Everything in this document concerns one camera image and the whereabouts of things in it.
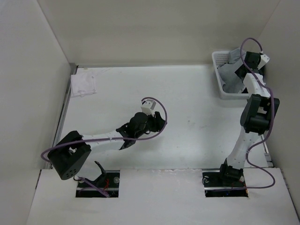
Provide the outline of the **grey tank top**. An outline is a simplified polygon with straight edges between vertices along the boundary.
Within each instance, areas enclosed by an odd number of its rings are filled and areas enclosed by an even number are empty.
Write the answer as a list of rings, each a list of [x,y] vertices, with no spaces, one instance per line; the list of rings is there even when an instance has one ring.
[[[238,70],[242,65],[242,58],[246,56],[246,52],[242,50],[240,54],[240,48],[236,48],[228,53],[228,62],[218,67],[217,71],[221,78],[221,84],[223,91],[232,94],[241,94],[245,85],[242,80],[236,75],[235,71]]]

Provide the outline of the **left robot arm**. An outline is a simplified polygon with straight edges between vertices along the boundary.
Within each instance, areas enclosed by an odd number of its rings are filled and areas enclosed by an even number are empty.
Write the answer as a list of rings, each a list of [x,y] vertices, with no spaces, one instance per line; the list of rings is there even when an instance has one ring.
[[[105,182],[106,172],[96,157],[97,153],[130,148],[143,135],[159,135],[166,125],[167,120],[160,112],[153,115],[137,112],[128,123],[106,134],[89,136],[71,131],[49,151],[47,157],[61,180],[76,176],[100,187]]]

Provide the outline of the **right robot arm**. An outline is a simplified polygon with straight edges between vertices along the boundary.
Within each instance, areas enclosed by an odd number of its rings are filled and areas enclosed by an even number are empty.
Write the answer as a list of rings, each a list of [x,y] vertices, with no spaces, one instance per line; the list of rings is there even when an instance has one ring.
[[[260,74],[260,69],[268,61],[269,57],[262,52],[247,52],[242,58],[242,65],[235,72],[247,88],[250,98],[240,118],[239,138],[217,174],[218,182],[225,187],[240,181],[244,165],[249,162],[250,151],[262,143],[256,141],[273,128],[280,101],[274,98]]]

